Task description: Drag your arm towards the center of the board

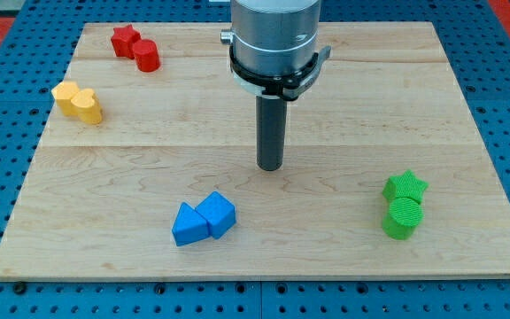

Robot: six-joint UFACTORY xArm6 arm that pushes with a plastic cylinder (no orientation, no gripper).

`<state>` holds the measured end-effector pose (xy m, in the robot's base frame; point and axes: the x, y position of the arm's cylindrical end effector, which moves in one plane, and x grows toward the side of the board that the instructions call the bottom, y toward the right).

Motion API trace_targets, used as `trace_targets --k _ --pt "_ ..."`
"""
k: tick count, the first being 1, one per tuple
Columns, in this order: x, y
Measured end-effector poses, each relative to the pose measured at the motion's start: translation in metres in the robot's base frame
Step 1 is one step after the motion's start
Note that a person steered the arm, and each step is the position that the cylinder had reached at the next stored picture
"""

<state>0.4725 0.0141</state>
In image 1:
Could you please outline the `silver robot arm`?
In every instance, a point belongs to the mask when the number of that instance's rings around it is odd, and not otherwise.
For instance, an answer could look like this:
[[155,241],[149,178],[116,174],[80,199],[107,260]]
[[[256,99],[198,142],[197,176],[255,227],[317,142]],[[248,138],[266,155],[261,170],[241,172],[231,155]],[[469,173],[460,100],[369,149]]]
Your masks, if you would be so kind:
[[321,0],[231,0],[234,61],[252,73],[290,75],[313,57]]

